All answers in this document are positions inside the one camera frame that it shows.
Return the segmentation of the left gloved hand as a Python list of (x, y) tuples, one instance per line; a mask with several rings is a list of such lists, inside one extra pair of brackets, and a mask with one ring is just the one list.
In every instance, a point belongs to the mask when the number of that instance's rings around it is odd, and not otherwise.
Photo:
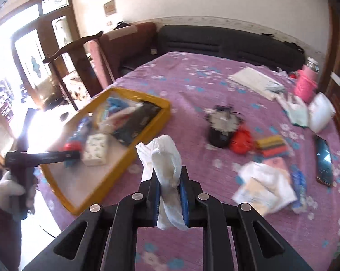
[(33, 185), (26, 191), (22, 185), (11, 179), (11, 172), (7, 171), (0, 180), (0, 209), (13, 214), (11, 198), (27, 194), (26, 209), (35, 214), (35, 195), (38, 182), (38, 178), (33, 176)]

